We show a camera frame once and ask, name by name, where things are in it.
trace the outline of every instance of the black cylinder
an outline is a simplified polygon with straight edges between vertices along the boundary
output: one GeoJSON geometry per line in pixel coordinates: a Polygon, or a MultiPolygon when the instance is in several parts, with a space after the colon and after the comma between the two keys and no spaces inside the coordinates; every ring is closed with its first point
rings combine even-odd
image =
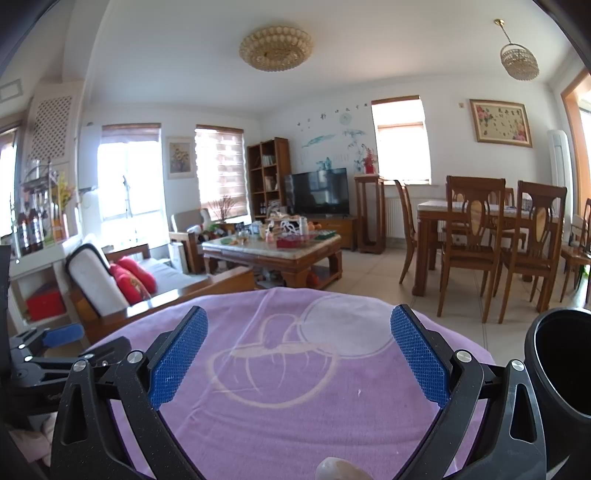
{"type": "Polygon", "coordinates": [[[591,438],[591,312],[558,308],[539,315],[525,337],[525,364],[551,469],[591,438]]]}

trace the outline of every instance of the sofa cushion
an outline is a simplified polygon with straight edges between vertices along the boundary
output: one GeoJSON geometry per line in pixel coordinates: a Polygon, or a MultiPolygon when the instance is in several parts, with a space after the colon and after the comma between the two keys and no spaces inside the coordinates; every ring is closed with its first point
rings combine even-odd
{"type": "Polygon", "coordinates": [[[206,278],[205,275],[185,275],[153,258],[146,258],[139,262],[139,265],[156,279],[156,295],[177,288],[185,288],[206,278]]]}
{"type": "Polygon", "coordinates": [[[104,254],[92,242],[83,243],[70,254],[66,271],[99,316],[129,307],[129,302],[109,273],[104,254]]]}
{"type": "Polygon", "coordinates": [[[130,271],[133,275],[136,276],[136,278],[142,282],[143,286],[146,288],[146,290],[148,290],[149,293],[154,294],[156,293],[156,279],[154,278],[154,276],[148,272],[147,270],[144,270],[142,267],[139,266],[139,264],[131,257],[123,257],[117,260],[117,264],[121,265],[121,267],[123,267],[124,269],[130,271]]]}
{"type": "Polygon", "coordinates": [[[126,268],[118,264],[112,264],[109,271],[115,278],[121,293],[130,304],[135,305],[151,298],[144,284],[126,268]]]}

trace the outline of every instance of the bottle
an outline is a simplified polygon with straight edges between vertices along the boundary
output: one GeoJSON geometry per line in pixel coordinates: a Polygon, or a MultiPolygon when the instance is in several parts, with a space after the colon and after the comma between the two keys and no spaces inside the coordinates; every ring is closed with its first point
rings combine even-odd
{"type": "Polygon", "coordinates": [[[28,255],[31,253],[31,244],[29,241],[29,220],[24,212],[19,213],[17,217],[17,239],[21,255],[28,255]]]}
{"type": "Polygon", "coordinates": [[[41,218],[37,213],[35,206],[29,210],[29,242],[31,244],[31,251],[36,252],[37,250],[43,249],[43,225],[41,224],[41,218]]]}

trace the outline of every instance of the ceiling light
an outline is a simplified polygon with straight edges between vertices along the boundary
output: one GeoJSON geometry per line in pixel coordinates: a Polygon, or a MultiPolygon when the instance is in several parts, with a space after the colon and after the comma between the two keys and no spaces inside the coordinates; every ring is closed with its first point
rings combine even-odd
{"type": "Polygon", "coordinates": [[[513,43],[505,31],[505,21],[497,18],[495,23],[503,30],[509,43],[501,49],[501,63],[509,75],[517,80],[533,80],[540,74],[534,54],[523,45],[513,43]]]}
{"type": "Polygon", "coordinates": [[[251,67],[263,72],[290,70],[312,54],[312,38],[293,27],[261,28],[240,44],[240,57],[251,67]]]}

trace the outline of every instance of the window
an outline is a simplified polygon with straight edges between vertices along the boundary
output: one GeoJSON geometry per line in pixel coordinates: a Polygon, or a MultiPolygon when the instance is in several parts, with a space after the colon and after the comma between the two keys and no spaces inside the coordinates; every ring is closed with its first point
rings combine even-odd
{"type": "Polygon", "coordinates": [[[168,243],[159,124],[104,126],[98,180],[105,245],[168,243]]]}
{"type": "Polygon", "coordinates": [[[431,183],[423,103],[418,96],[372,102],[379,173],[386,180],[431,183]]]}
{"type": "Polygon", "coordinates": [[[218,220],[212,203],[230,196],[236,203],[230,211],[235,221],[249,221],[244,166],[244,130],[197,125],[195,153],[201,208],[218,220]]]}
{"type": "Polygon", "coordinates": [[[17,148],[14,144],[16,130],[0,135],[0,236],[12,233],[12,209],[14,205],[14,168],[17,148]]]}

